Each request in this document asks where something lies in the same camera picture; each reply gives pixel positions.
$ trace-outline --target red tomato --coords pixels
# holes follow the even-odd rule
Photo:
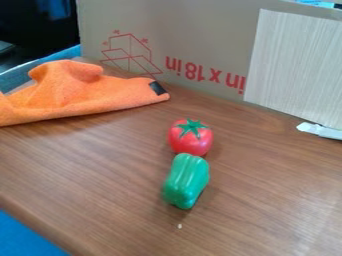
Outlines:
[[[199,120],[182,119],[172,124],[169,130],[169,142],[176,153],[203,156],[208,153],[212,145],[213,133]]]

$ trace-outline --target green bell pepper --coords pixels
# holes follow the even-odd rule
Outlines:
[[[194,206],[210,179],[206,160],[190,154],[179,154],[173,160],[162,195],[166,202],[181,209]]]

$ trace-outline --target wooden table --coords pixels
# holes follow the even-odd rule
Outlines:
[[[167,89],[169,102],[1,128],[1,205],[76,255],[342,255],[340,142],[296,131],[294,117]],[[160,197],[166,133],[182,117],[215,133],[212,179],[191,211]]]

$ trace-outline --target wood grain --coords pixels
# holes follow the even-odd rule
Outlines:
[[[342,128],[342,22],[261,10],[245,100]]]
[[[294,117],[166,87],[172,99],[156,105],[1,128],[0,204],[75,255],[341,255],[339,142],[296,131]],[[174,157],[166,133],[182,117],[215,134],[212,178],[191,211],[160,197]]]

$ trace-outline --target microfiber towel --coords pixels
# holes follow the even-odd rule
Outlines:
[[[102,72],[100,66],[71,60],[32,69],[32,86],[10,95],[0,93],[0,126],[121,110],[170,98],[153,79],[123,79]]]

